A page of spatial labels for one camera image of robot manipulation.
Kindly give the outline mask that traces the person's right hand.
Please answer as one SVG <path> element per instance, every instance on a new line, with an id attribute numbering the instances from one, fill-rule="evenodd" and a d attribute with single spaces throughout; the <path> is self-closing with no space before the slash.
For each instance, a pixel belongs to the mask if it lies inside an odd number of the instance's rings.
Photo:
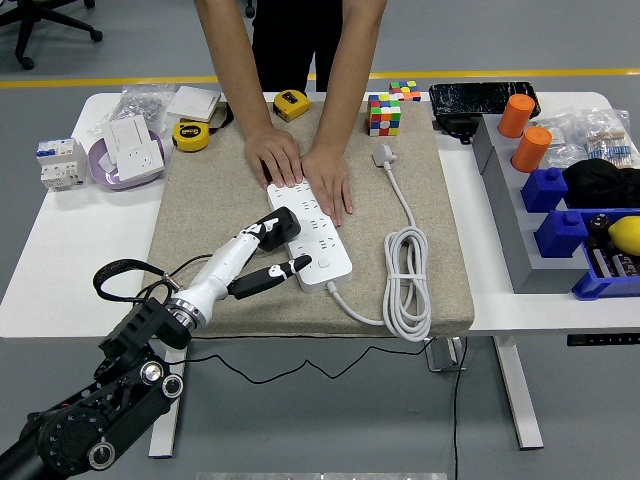
<path id="1" fill-rule="evenodd" d="M 263 188 L 292 187 L 303 179 L 300 149 L 286 131 L 259 126 L 244 134 L 245 157 L 258 184 Z"/>

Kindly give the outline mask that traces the person's left hand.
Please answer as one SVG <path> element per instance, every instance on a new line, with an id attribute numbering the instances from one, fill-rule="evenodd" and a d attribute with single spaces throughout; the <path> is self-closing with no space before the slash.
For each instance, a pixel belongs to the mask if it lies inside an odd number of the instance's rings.
<path id="1" fill-rule="evenodd" d="M 312 192 L 336 228 L 345 213 L 353 212 L 350 175 L 344 154 L 330 147 L 313 146 L 302 156 L 302 169 Z"/>

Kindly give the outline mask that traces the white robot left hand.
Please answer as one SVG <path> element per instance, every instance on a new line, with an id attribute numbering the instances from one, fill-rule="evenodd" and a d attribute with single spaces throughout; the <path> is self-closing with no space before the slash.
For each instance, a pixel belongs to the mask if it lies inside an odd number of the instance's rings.
<path id="1" fill-rule="evenodd" d="M 303 254 L 292 260 L 240 274 L 257 249 L 271 251 L 292 240 L 301 231 L 295 214 L 280 207 L 218 249 L 195 276 L 188 288 L 175 293 L 168 311 L 187 329 L 207 326 L 214 304 L 229 295 L 243 299 L 271 289 L 299 273 L 312 258 Z"/>

